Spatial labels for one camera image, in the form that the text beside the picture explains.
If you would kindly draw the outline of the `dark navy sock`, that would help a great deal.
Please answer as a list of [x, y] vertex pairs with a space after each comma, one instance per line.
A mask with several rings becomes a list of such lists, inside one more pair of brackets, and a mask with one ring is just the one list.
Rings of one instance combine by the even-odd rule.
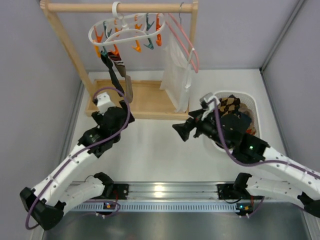
[[102, 62], [104, 63], [104, 65], [108, 68], [108, 72], [109, 72], [109, 76], [111, 79], [111, 83], [112, 85], [118, 90], [120, 91], [122, 94], [124, 94], [124, 89], [121, 86], [114, 70], [113, 70], [113, 62], [112, 60], [108, 57], [108, 54], [105, 52], [101, 52], [101, 56], [100, 56]]

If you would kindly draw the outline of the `taupe sock maroon striped cuff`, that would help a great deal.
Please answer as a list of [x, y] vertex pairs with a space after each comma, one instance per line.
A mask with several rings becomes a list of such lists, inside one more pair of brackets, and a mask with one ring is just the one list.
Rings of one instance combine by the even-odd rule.
[[125, 64], [119, 54], [114, 54], [112, 52], [109, 52], [108, 56], [113, 61], [120, 76], [123, 77], [125, 80], [125, 97], [128, 100], [128, 102], [131, 103], [134, 97], [133, 86], [132, 86], [131, 77], [127, 75]]

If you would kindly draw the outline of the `white plastic clip hanger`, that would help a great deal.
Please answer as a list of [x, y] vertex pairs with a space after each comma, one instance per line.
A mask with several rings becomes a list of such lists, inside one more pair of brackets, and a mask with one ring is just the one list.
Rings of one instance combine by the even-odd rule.
[[162, 45], [161, 33], [165, 28], [163, 13], [135, 13], [123, 15], [117, 11], [119, 1], [111, 6], [112, 18], [96, 22], [88, 32], [88, 40], [95, 47], [133, 43], [132, 48], [141, 51], [141, 43], [153, 50]]

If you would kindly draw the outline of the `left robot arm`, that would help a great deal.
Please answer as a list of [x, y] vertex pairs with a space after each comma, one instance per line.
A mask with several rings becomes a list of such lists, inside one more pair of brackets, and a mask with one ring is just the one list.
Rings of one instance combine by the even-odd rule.
[[74, 207], [94, 198], [107, 198], [113, 193], [114, 181], [98, 172], [71, 186], [75, 177], [97, 161], [121, 139], [121, 132], [135, 121], [127, 99], [116, 106], [107, 95], [94, 100], [98, 111], [91, 116], [96, 126], [86, 130], [69, 155], [40, 183], [25, 187], [19, 197], [27, 212], [25, 228], [33, 219], [43, 230], [54, 228]]

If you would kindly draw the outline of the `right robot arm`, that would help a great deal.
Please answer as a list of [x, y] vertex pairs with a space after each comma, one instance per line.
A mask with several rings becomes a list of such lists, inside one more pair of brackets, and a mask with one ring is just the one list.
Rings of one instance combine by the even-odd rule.
[[277, 176], [278, 180], [241, 172], [233, 184], [239, 196], [261, 196], [292, 203], [314, 217], [320, 216], [320, 174], [277, 151], [266, 141], [246, 132], [249, 122], [236, 115], [205, 115], [191, 112], [184, 123], [173, 124], [183, 141], [195, 130], [194, 138], [206, 136], [222, 146], [229, 157], [245, 168], [256, 168]]

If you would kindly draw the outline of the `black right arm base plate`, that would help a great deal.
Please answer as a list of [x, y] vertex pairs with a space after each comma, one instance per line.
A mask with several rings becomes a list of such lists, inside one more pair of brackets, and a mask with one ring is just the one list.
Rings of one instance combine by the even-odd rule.
[[233, 183], [220, 183], [217, 185], [220, 200], [242, 200], [244, 197], [237, 193]]

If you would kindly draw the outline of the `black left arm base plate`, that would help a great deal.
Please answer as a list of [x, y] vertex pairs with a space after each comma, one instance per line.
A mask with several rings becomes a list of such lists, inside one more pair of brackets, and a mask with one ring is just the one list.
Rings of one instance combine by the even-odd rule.
[[109, 199], [126, 200], [129, 194], [129, 185], [125, 183], [115, 183], [112, 187]]

